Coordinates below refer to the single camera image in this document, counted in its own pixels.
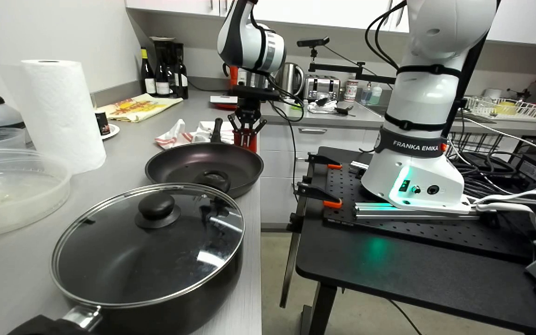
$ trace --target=table leg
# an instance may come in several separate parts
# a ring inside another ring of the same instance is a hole
[[[301,335],[323,335],[334,295],[336,286],[318,282],[312,307],[303,307]]]

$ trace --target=label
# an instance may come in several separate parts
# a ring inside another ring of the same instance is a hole
[[[148,93],[148,94],[156,93],[156,80],[154,78],[144,78],[143,85],[144,85],[144,93]]]
[[[169,94],[170,93],[169,83],[167,81],[156,81],[156,93],[157,94]]]

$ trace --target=coffee maker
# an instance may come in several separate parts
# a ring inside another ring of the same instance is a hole
[[[150,37],[154,44],[154,59],[157,76],[165,76],[170,87],[169,96],[187,96],[187,74],[182,61],[182,42],[172,37]]]

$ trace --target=wall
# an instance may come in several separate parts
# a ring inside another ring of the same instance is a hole
[[[89,91],[137,78],[139,44],[124,0],[0,0],[0,65],[81,61]]]
[[[185,44],[185,65],[191,76],[221,76],[221,59],[215,52],[215,35],[221,26],[219,16],[172,14],[172,13],[130,13],[133,22],[148,35],[170,35]],[[286,40],[288,59],[303,67],[308,65],[308,48],[297,48],[297,39],[329,37],[329,46],[351,59],[366,61],[377,74],[392,76],[392,68],[379,61],[362,42],[362,31],[319,26],[275,24],[269,27]],[[399,61],[407,44],[407,35],[383,33],[381,46]],[[325,48],[318,50],[318,61],[344,63]],[[478,94],[485,87],[524,89],[536,78],[536,46],[487,42],[466,93]]]

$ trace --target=lid handle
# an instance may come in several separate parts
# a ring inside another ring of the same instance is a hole
[[[150,230],[167,227],[176,219],[176,206],[169,189],[148,193],[139,201],[137,210],[143,215],[137,225]]]

